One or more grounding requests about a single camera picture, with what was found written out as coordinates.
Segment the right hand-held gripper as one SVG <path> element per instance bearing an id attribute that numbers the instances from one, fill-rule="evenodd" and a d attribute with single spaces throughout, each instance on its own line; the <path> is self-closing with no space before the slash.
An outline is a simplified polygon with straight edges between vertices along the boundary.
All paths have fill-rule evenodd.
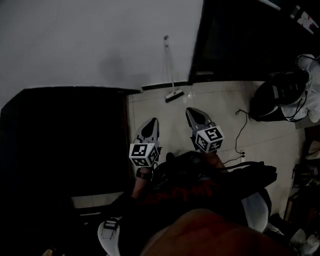
<path id="1" fill-rule="evenodd" d="M 213 121 L 207 113 L 198 108 L 188 107 L 185 115 L 189 127 L 193 130 L 191 141 L 196 151 L 210 153 L 221 148 L 225 136 L 219 125 L 212 124 Z"/>

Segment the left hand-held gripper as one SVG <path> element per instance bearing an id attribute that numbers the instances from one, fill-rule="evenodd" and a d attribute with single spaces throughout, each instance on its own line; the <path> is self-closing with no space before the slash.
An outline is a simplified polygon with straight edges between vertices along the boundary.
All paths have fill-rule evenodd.
<path id="1" fill-rule="evenodd" d="M 137 130 L 129 147 L 129 159 L 136 167 L 151 167 L 161 154 L 159 121 L 156 117 L 145 121 Z"/>

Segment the white grey long-handled broom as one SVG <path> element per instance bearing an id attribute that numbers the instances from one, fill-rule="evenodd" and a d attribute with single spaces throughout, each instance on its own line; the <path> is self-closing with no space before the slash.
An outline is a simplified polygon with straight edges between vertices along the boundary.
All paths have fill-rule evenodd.
<path id="1" fill-rule="evenodd" d="M 175 86 L 173 66 L 172 66 L 172 55 L 171 55 L 171 50 L 169 45 L 169 36 L 165 35 L 163 37 L 163 41 L 164 41 L 164 49 L 166 54 L 166 66 L 168 68 L 168 73 L 169 73 L 170 82 L 171 82 L 171 89 L 172 89 L 172 92 L 165 97 L 165 102 L 170 103 L 178 99 L 179 97 L 183 96 L 184 92 L 182 89 L 177 89 Z"/>

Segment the person's left forearm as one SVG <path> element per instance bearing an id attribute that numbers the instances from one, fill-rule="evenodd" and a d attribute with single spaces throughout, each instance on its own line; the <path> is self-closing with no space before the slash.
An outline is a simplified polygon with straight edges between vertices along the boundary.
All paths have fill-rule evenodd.
<path id="1" fill-rule="evenodd" d="M 153 169 L 151 167 L 141 167 L 141 168 L 149 169 L 153 173 Z M 145 190 L 147 189 L 148 185 L 150 185 L 150 183 L 151 183 L 151 180 L 148 181 L 148 180 L 136 177 L 131 197 L 135 200 L 138 200 L 144 194 Z"/>

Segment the person's right forearm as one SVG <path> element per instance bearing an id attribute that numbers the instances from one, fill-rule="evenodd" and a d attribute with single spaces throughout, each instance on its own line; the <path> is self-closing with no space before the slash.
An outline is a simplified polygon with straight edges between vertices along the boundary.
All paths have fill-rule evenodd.
<path id="1" fill-rule="evenodd" d="M 208 152 L 204 154 L 205 162 L 207 166 L 210 168 L 217 170 L 220 173 L 226 173 L 227 170 L 225 170 L 225 165 L 219 158 L 216 152 Z"/>

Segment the black wrist watch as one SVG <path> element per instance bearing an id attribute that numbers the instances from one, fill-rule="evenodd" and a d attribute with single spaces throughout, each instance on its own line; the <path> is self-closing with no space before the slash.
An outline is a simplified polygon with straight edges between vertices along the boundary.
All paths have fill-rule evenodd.
<path id="1" fill-rule="evenodd" d="M 136 171 L 136 177 L 143 180 L 151 181 L 153 178 L 153 172 L 148 168 L 140 167 Z"/>

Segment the black skirting board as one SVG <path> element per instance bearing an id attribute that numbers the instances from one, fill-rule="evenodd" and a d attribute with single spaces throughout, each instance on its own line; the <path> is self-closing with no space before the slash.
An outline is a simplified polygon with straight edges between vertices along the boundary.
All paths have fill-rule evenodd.
<path id="1" fill-rule="evenodd" d="M 183 87 L 183 86 L 188 86 L 187 81 L 180 81 L 180 82 L 175 82 L 174 87 Z M 154 85 L 145 85 L 141 87 L 143 91 L 149 91 L 149 90 L 156 90 L 156 89 L 163 89 L 163 88 L 172 88 L 172 83 L 162 83 L 162 84 L 154 84 Z"/>

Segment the person's black red-print shirt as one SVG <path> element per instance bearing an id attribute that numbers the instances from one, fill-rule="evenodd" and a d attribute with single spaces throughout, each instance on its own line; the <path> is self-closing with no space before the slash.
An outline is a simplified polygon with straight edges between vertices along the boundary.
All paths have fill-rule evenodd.
<path id="1" fill-rule="evenodd" d="M 172 225 L 179 217 L 196 209 L 210 210 L 230 222 L 247 226 L 242 200 L 226 194 L 216 175 L 204 179 L 173 178 L 156 190 L 148 185 L 139 199 L 122 195 L 116 200 L 121 231 L 118 246 L 120 256 L 140 256 L 148 240 L 160 230 Z"/>

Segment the person's black bag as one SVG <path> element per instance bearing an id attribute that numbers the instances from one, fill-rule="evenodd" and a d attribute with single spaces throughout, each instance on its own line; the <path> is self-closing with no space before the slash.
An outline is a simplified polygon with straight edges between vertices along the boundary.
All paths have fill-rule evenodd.
<path id="1" fill-rule="evenodd" d="M 228 195 L 244 199 L 277 180 L 277 168 L 263 161 L 245 161 L 224 168 L 216 178 L 221 189 Z"/>

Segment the beige cloth bag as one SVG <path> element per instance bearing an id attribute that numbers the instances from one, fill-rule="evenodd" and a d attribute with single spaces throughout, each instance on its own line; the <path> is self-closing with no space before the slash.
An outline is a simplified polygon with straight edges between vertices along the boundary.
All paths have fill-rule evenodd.
<path id="1" fill-rule="evenodd" d="M 306 160 L 320 159 L 320 141 L 316 141 L 316 140 L 312 141 L 305 159 Z"/>

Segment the dark wooden crate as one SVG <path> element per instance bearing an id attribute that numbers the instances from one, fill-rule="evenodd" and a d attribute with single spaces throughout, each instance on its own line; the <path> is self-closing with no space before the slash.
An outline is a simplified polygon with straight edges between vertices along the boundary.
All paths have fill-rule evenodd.
<path id="1" fill-rule="evenodd" d="M 287 200 L 284 220 L 301 227 L 320 225 L 320 194 L 297 192 Z"/>

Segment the white door strip red tape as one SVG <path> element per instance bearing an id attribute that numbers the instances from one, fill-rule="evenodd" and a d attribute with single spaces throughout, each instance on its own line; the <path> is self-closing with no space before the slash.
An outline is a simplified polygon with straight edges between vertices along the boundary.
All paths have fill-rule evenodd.
<path id="1" fill-rule="evenodd" d="M 320 0 L 257 0 L 280 11 L 312 35 L 320 33 Z"/>

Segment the white plastic bag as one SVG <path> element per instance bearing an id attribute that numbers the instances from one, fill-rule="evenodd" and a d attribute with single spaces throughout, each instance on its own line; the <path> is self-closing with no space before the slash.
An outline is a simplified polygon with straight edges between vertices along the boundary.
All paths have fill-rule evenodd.
<path id="1" fill-rule="evenodd" d="M 297 256 L 313 256 L 320 248 L 320 240 L 313 234 L 307 237 L 306 232 L 300 228 L 290 239 L 290 245 Z"/>

